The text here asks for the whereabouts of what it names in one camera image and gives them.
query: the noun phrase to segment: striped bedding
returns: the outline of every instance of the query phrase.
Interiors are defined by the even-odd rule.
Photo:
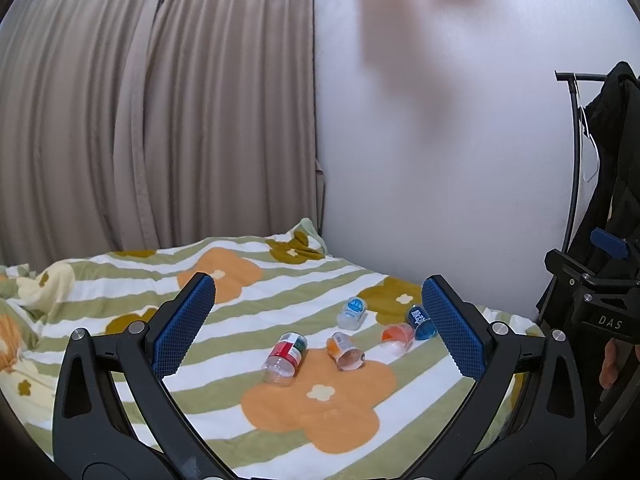
[[[149,319],[196,271],[216,281],[216,305],[178,373],[164,379],[215,453],[241,477],[296,480],[394,478],[417,459],[454,414],[472,381],[462,378],[438,337],[398,358],[381,348],[420,287],[329,255],[308,219],[269,238],[207,238],[159,251],[108,253],[57,262],[36,275],[0,267],[0,388],[51,456],[56,378],[71,331],[121,332]],[[370,311],[354,342],[366,365],[338,372],[324,351],[350,296]],[[519,333],[529,320],[480,308]],[[293,386],[261,382],[259,371],[283,332],[309,350]],[[116,385],[142,442],[155,440],[120,375]],[[511,412],[515,376],[481,446]]]

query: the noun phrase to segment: blue clip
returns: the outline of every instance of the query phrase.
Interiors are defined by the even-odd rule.
[[[591,231],[591,243],[605,251],[616,260],[626,260],[629,257],[629,246],[624,240],[607,233],[604,229],[596,227]]]

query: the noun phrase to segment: plastic cup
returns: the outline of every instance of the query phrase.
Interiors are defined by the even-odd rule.
[[[343,332],[336,332],[326,340],[326,351],[339,370],[356,370],[364,364],[364,352]]]
[[[414,329],[408,323],[387,326],[382,332],[382,343],[396,355],[404,355],[414,341]]]

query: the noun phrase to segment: finger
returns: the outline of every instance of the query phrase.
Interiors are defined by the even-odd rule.
[[[616,363],[616,355],[618,349],[616,348],[616,342],[610,339],[604,347],[604,361],[602,362],[602,368],[609,368]]]
[[[603,368],[600,372],[600,386],[605,390],[609,390],[618,379],[618,370],[615,366]]]

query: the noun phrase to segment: blue textured gripper pad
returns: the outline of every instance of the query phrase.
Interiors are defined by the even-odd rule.
[[[460,373],[479,381],[484,374],[482,343],[433,278],[422,284],[422,306]]]
[[[152,367],[158,379],[178,371],[178,366],[207,319],[215,298],[213,279],[204,276],[156,338]]]

